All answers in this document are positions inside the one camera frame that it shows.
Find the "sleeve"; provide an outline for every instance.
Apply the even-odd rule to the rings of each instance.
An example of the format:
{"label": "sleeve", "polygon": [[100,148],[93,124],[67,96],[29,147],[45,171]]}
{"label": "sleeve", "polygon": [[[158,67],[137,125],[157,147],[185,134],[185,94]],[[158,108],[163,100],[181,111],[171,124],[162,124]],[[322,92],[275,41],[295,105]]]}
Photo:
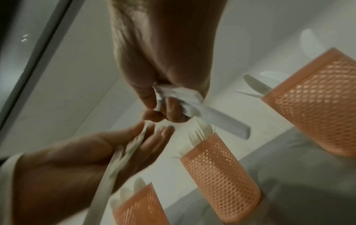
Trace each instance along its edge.
{"label": "sleeve", "polygon": [[0,224],[12,225],[12,185],[17,160],[21,155],[0,159]]}

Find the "gray countertop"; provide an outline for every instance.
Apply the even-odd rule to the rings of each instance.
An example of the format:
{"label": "gray countertop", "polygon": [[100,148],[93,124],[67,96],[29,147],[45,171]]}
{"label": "gray countertop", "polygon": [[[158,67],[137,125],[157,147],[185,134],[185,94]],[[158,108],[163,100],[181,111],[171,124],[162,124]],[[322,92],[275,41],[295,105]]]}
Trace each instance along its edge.
{"label": "gray countertop", "polygon": [[[355,159],[331,155],[291,129],[240,163],[264,198],[239,224],[355,224]],[[223,224],[198,189],[165,212],[171,225]]]}
{"label": "gray countertop", "polygon": [[1,2],[1,15],[8,24],[4,26],[6,33],[1,32],[0,43],[0,129],[70,2]]}

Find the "hand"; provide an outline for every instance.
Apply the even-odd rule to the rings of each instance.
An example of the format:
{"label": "hand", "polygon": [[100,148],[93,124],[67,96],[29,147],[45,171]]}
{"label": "hand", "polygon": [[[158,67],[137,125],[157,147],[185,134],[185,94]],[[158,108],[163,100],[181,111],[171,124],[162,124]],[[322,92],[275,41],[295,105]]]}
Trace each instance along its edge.
{"label": "hand", "polygon": [[226,0],[108,0],[120,71],[147,107],[143,118],[185,122],[177,100],[155,112],[155,83],[198,90],[204,97],[216,29]]}
{"label": "hand", "polygon": [[[119,145],[138,136],[144,122],[126,130],[104,132],[23,155],[16,165],[13,188],[15,225],[51,225],[87,208]],[[119,173],[114,191],[151,165],[174,132],[149,125],[143,144]]]}

